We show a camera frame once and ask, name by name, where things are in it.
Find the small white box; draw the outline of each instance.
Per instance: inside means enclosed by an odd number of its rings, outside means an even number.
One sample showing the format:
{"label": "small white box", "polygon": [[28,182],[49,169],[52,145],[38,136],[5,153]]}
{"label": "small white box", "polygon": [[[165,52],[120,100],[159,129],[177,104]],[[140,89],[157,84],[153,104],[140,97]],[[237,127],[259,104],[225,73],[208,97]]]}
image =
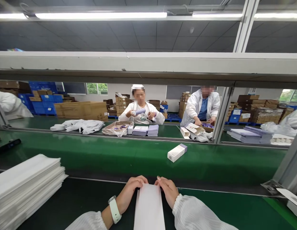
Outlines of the small white box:
{"label": "small white box", "polygon": [[190,132],[185,127],[180,127],[180,132],[185,139],[190,139]]}
{"label": "small white box", "polygon": [[127,134],[132,134],[132,133],[133,133],[133,126],[128,126]]}
{"label": "small white box", "polygon": [[172,162],[177,161],[178,158],[180,158],[185,152],[187,152],[187,148],[188,147],[184,144],[176,146],[168,152],[168,159]]}

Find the stack of boxes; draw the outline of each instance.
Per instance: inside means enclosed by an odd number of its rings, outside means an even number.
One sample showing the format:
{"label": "stack of boxes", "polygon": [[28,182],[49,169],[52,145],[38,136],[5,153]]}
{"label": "stack of boxes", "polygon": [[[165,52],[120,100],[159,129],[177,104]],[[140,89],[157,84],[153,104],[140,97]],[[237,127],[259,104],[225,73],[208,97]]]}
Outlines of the stack of boxes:
{"label": "stack of boxes", "polygon": [[155,106],[157,111],[160,111],[160,100],[148,100],[148,102]]}
{"label": "stack of boxes", "polygon": [[119,97],[116,93],[116,109],[117,109],[117,116],[120,116],[127,106],[130,103],[130,95],[129,94],[122,94],[121,97]]}
{"label": "stack of boxes", "polygon": [[179,113],[178,116],[182,119],[184,116],[184,112],[187,106],[187,101],[189,97],[191,96],[190,92],[184,92],[182,93],[180,97],[180,102],[179,102]]}

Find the window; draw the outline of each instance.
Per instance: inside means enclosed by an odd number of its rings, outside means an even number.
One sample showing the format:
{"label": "window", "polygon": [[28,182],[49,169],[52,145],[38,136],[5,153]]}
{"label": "window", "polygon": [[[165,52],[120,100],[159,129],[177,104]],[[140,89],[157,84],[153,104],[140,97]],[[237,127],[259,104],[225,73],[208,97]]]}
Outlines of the window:
{"label": "window", "polygon": [[108,86],[105,83],[87,83],[88,93],[108,95]]}
{"label": "window", "polygon": [[279,100],[280,101],[297,102],[297,90],[284,89]]}

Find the plastic bag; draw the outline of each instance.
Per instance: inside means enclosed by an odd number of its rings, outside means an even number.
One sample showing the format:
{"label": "plastic bag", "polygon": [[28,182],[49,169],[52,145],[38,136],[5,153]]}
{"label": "plastic bag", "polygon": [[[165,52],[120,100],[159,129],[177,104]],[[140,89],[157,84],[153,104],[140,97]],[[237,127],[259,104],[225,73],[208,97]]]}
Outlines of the plastic bag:
{"label": "plastic bag", "polygon": [[277,125],[271,121],[262,124],[260,128],[264,131],[267,131],[273,134],[283,134],[286,136],[293,136],[293,137],[296,136],[297,134],[297,129],[291,128],[290,125],[287,125],[287,124]]}

